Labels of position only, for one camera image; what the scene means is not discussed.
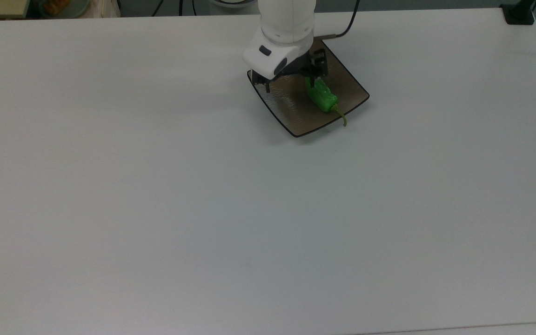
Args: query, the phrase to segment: cable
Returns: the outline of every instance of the cable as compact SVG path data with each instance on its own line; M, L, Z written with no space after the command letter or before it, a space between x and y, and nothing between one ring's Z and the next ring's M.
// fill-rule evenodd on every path
M158 12L158 8L160 8L160 6L162 5L162 2L164 2L164 0L160 0L160 2L158 2L157 9L154 10L153 16L155 16L156 13Z
M359 9L360 1L361 0L357 0L357 2L355 2L355 9L353 9L353 16L351 17L351 21L348 23L347 29L344 32L342 32L342 34L337 34L337 38L345 36L349 32L349 30L351 30L351 26L353 25L353 22L355 22L355 15L357 15L357 10Z
M324 36L316 36L315 38L317 40L332 40L334 38L339 38L339 37L342 37L342 36L345 36L349 30L351 30L351 26L353 26L353 22L355 22L355 16L357 15L357 11L359 10L359 2L361 0L357 0L357 2L355 2L355 9L353 9L353 16L351 16L351 21L348 23L348 27L345 29L344 32L340 33L340 34L330 34L330 35L324 35Z

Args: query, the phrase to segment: green chili pepper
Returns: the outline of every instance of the green chili pepper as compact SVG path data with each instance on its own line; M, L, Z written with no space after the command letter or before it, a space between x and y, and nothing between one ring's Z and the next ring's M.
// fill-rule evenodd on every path
M330 89L321 78L315 80L313 87L311 87L310 79L306 78L306 89L311 101L322 112L330 113L330 111L334 110L334 112L337 112L342 117L344 126L347 126L347 117L338 109L338 97L330 92Z

